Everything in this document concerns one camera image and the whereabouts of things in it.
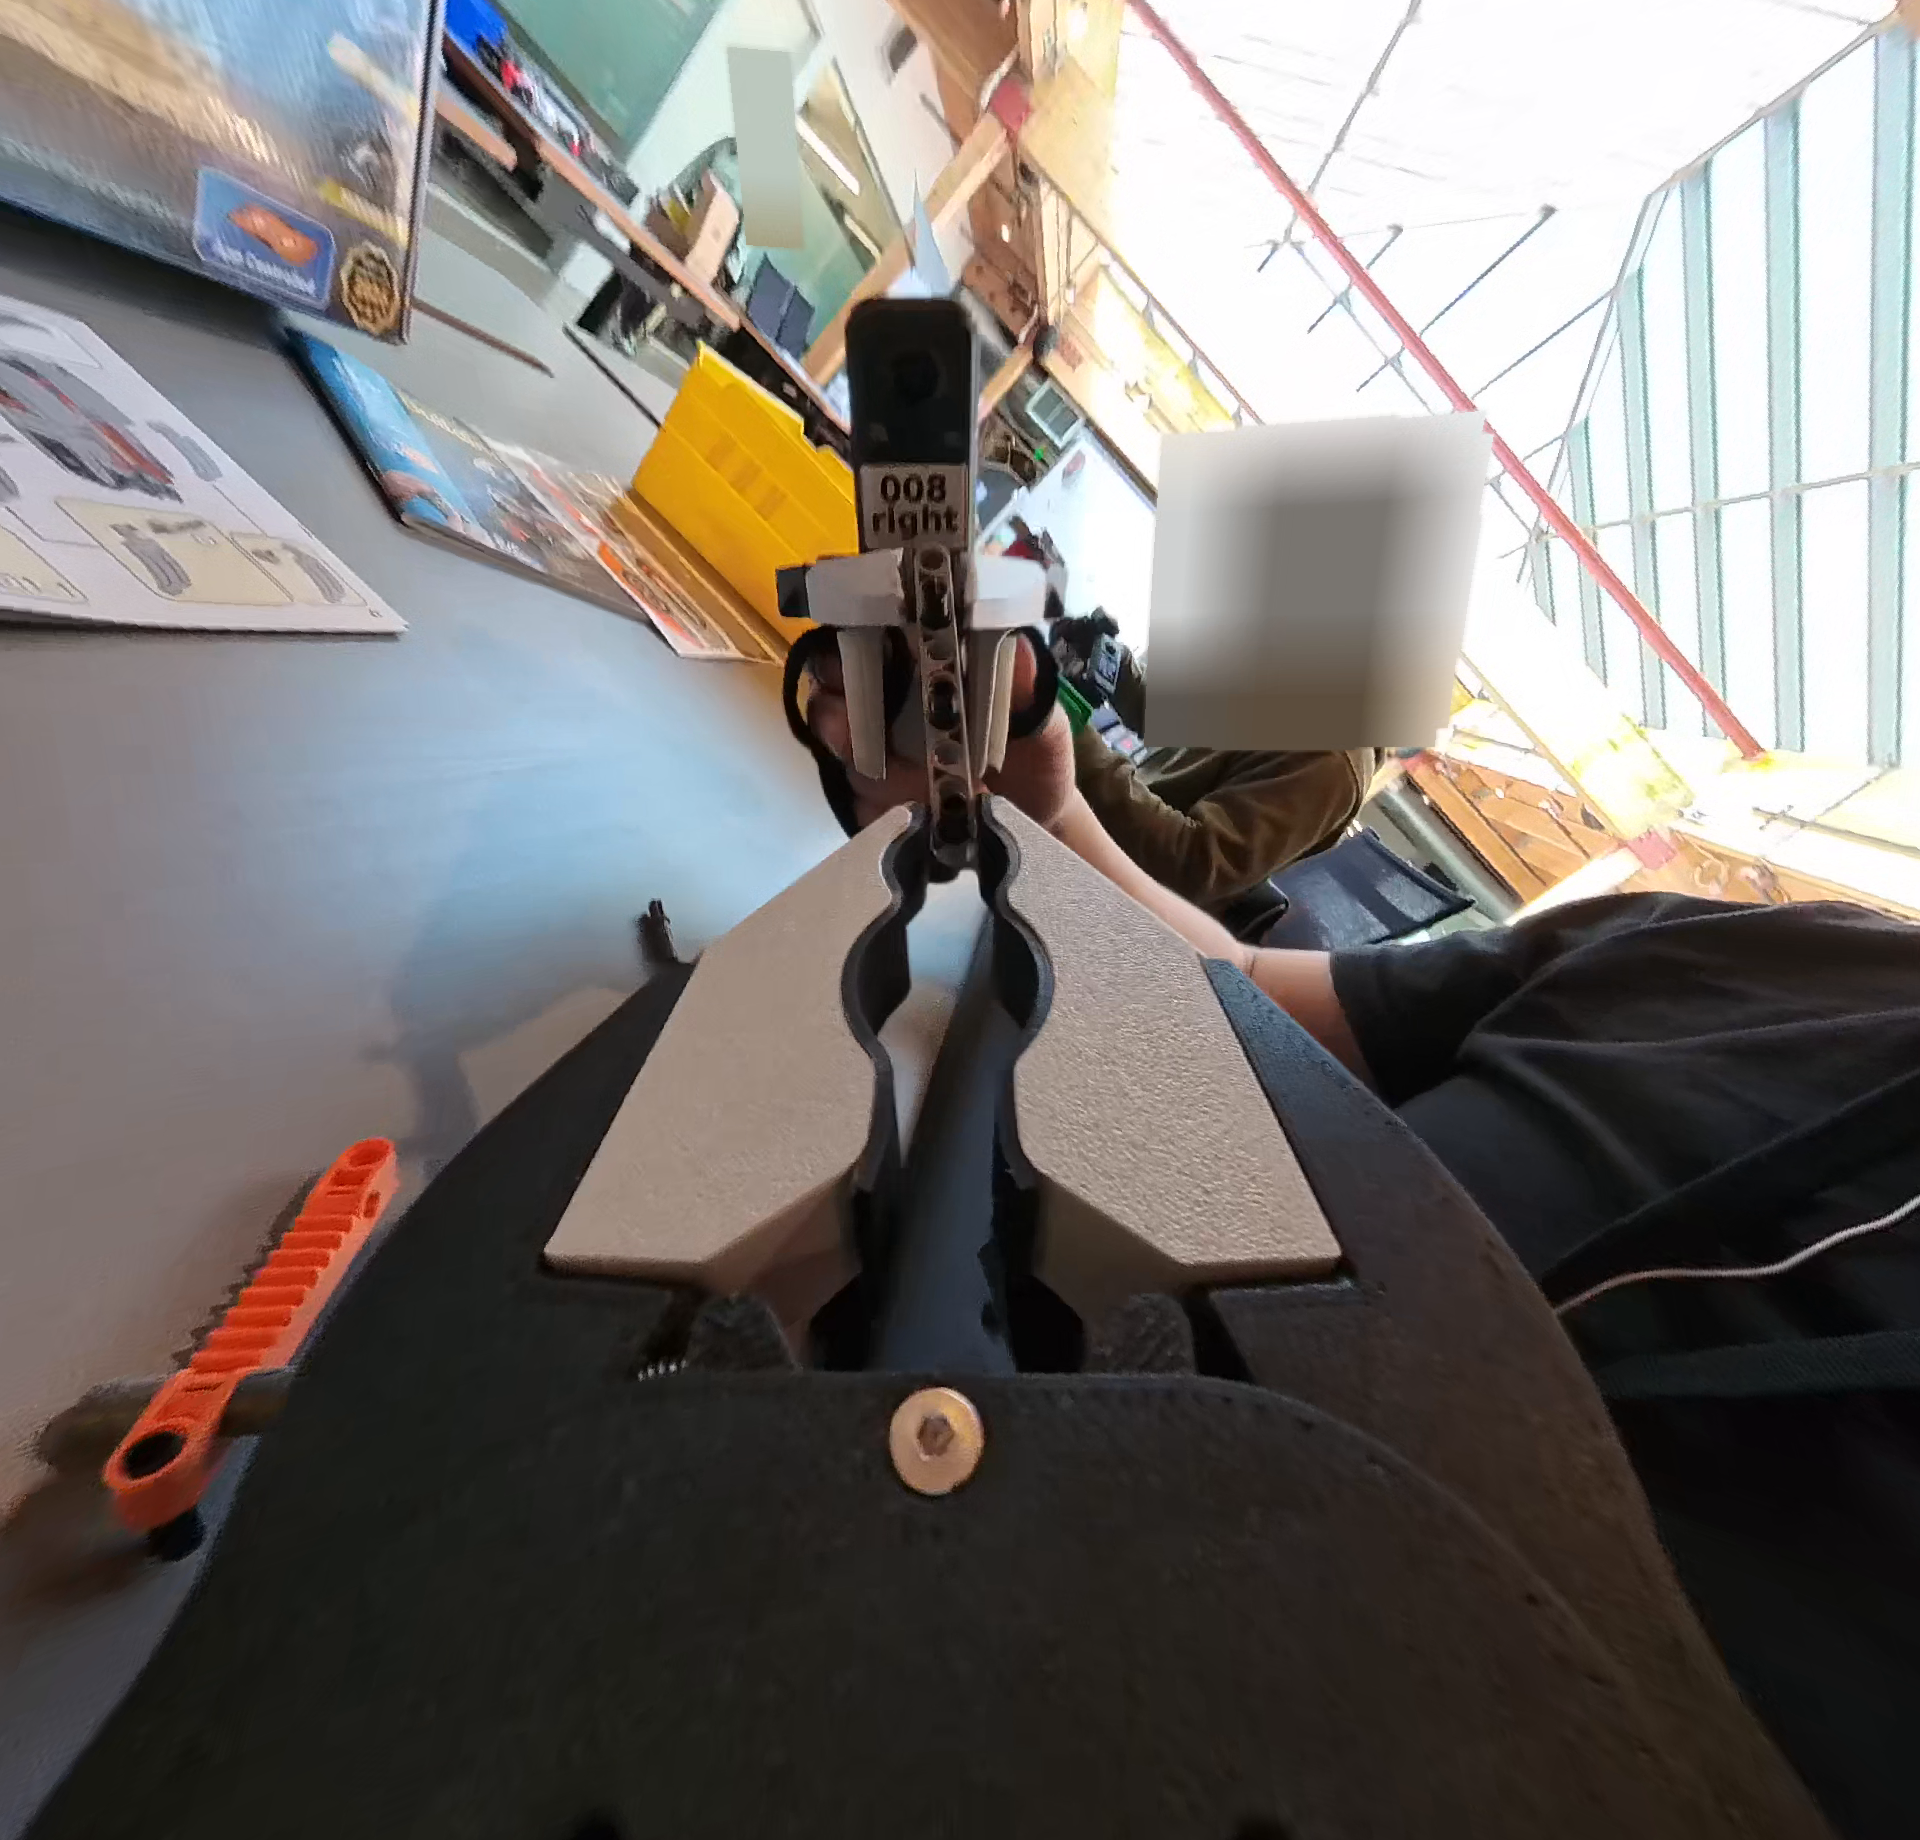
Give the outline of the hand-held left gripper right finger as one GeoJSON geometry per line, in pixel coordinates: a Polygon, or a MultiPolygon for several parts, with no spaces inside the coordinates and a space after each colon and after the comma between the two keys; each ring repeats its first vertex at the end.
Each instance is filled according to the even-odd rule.
{"type": "Polygon", "coordinates": [[[1198,953],[1001,797],[995,909],[1036,973],[1013,1175],[1044,1287],[1332,1279],[1341,1247],[1198,953]]]}

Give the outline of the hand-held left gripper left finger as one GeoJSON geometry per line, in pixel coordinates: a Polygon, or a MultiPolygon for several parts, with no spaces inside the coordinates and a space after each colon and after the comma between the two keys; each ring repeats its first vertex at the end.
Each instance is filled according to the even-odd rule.
{"type": "Polygon", "coordinates": [[[545,1242],[549,1268],[837,1295],[898,1162],[921,812],[892,807],[693,963],[545,1242]]]}

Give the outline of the grey toy beam with pins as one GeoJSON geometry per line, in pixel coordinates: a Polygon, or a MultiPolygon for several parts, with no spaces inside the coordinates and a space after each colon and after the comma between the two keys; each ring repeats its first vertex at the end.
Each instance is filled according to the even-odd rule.
{"type": "Polygon", "coordinates": [[[921,689],[921,752],[931,860],[946,876],[976,864],[979,773],[972,764],[972,576],[942,538],[905,548],[909,647],[921,689]]]}

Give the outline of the person's right forearm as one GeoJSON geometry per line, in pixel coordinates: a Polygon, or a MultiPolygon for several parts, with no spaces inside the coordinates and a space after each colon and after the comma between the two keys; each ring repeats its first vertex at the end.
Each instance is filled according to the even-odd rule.
{"type": "Polygon", "coordinates": [[[1146,876],[1090,816],[1086,796],[1072,793],[1052,836],[1088,860],[1121,895],[1171,928],[1202,960],[1229,963],[1271,999],[1304,1035],[1312,1035],[1333,1062],[1341,1062],[1362,1084],[1378,1088],[1364,1050],[1341,1013],[1332,987],[1332,956],[1321,950],[1262,950],[1250,947],[1229,931],[1186,905],[1155,876],[1146,876]]]}

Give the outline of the person's right hand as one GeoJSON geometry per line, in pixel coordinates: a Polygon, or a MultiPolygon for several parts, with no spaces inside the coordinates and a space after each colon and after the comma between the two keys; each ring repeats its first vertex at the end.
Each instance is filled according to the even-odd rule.
{"type": "MultiPolygon", "coordinates": [[[[892,807],[931,812],[921,721],[909,711],[900,714],[888,737],[884,773],[858,773],[834,642],[829,642],[817,664],[801,666],[800,714],[817,763],[829,812],[844,836],[858,836],[892,807]]],[[[1001,763],[987,773],[987,789],[1013,801],[1036,826],[1055,827],[1072,812],[1076,796],[1068,716],[1052,711],[1031,732],[1008,737],[1001,763]]]]}

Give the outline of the black green device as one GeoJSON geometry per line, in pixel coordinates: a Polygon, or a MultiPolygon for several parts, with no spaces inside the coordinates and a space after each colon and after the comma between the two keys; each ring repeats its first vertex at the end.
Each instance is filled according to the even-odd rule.
{"type": "Polygon", "coordinates": [[[1048,649],[1076,726],[1090,722],[1099,732],[1123,730],[1143,738],[1143,672],[1107,609],[1058,614],[1048,649]]]}

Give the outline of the yellow plastic bin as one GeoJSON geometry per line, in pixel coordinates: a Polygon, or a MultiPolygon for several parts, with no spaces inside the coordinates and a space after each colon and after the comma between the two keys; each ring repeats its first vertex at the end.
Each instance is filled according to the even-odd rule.
{"type": "Polygon", "coordinates": [[[779,571],[854,548],[848,462],[705,344],[693,352],[631,496],[783,642],[795,642],[804,620],[779,612],[779,571]]]}

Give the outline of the wooden workbench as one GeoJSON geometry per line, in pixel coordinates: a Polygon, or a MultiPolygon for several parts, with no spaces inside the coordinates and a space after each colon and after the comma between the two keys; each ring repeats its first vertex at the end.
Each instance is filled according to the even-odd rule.
{"type": "Polygon", "coordinates": [[[801,417],[811,442],[848,454],[844,411],[783,352],[777,335],[716,293],[709,278],[690,272],[451,33],[439,33],[437,126],[463,141],[498,191],[553,239],[587,242],[620,283],[783,399],[801,417]]]}

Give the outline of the dark office chair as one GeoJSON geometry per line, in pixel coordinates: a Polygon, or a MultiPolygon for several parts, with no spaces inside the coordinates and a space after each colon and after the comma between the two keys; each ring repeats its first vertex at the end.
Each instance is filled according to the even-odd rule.
{"type": "Polygon", "coordinates": [[[1362,950],[1410,940],[1474,909],[1474,898],[1398,859],[1372,827],[1287,864],[1276,876],[1282,913],[1266,950],[1362,950]]]}

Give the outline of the colourful printed booklet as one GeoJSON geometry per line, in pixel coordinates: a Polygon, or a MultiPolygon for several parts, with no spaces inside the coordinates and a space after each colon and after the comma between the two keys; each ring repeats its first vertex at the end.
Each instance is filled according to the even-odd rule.
{"type": "Polygon", "coordinates": [[[312,332],[286,347],[401,530],[633,617],[681,660],[772,660],[690,561],[617,520],[608,476],[482,435],[312,332]]]}

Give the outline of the person's black shirt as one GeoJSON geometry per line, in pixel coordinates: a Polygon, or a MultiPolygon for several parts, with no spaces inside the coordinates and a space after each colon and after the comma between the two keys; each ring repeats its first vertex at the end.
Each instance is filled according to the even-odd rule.
{"type": "Polygon", "coordinates": [[[1916,1838],[1916,924],[1627,895],[1338,953],[1332,997],[1827,1824],[1916,1838]]]}

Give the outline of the red ceiling pipe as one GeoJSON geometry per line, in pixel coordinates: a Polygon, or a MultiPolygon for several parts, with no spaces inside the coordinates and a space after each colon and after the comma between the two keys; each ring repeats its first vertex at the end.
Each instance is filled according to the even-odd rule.
{"type": "Polygon", "coordinates": [[[1637,598],[1635,588],[1603,561],[1593,538],[1581,532],[1581,525],[1569,515],[1569,509],[1551,496],[1548,484],[1543,484],[1526,461],[1512,450],[1512,442],[1491,427],[1491,421],[1474,405],[1469,390],[1453,379],[1453,370],[1435,359],[1426,344],[1421,327],[1388,300],[1378,286],[1373,272],[1362,266],[1352,245],[1333,232],[1323,220],[1312,194],[1294,185],[1294,176],[1278,165],[1278,158],[1262,146],[1257,129],[1242,119],[1242,112],[1216,90],[1206,77],[1197,53],[1171,31],[1162,13],[1149,0],[1121,0],[1140,23],[1140,31],[1162,50],[1162,56],[1177,66],[1186,80],[1192,95],[1213,112],[1224,131],[1234,135],[1236,147],[1266,181],[1266,188],[1282,198],[1292,210],[1294,223],[1304,226],[1309,239],[1332,256],[1332,266],[1341,272],[1343,286],[1362,297],[1362,303],[1378,314],[1378,322],[1389,332],[1395,344],[1404,359],[1426,373],[1426,384],[1456,411],[1477,415],[1487,427],[1491,442],[1491,461],[1498,474],[1518,485],[1518,492],[1532,502],[1534,515],[1543,520],[1544,532],[1569,544],[1577,568],[1597,585],[1597,592],[1621,609],[1627,624],[1635,626],[1637,642],[1642,645],[1652,660],[1675,678],[1684,693],[1700,707],[1701,721],[1716,726],[1722,738],[1728,738],[1743,763],[1763,759],[1758,737],[1733,714],[1722,693],[1710,683],[1710,678],[1694,666],[1684,647],[1667,633],[1655,614],[1637,598]]]}

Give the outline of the white instruction booklet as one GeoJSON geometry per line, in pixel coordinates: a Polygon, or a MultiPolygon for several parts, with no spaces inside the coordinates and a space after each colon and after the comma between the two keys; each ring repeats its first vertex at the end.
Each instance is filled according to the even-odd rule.
{"type": "Polygon", "coordinates": [[[3,297],[3,624],[408,631],[103,335],[12,297],[3,297]]]}

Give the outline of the printed toy set box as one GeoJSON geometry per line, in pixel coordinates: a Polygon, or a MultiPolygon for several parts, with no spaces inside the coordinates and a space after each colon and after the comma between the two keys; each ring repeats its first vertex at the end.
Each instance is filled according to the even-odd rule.
{"type": "Polygon", "coordinates": [[[3,201],[408,339],[442,0],[3,0],[3,201]]]}

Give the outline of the large glass window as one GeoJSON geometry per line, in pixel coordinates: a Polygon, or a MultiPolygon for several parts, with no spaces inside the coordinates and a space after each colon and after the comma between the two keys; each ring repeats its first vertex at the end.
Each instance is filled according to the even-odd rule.
{"type": "Polygon", "coordinates": [[[1763,750],[1916,764],[1916,39],[1659,185],[1528,454],[1763,750]]]}

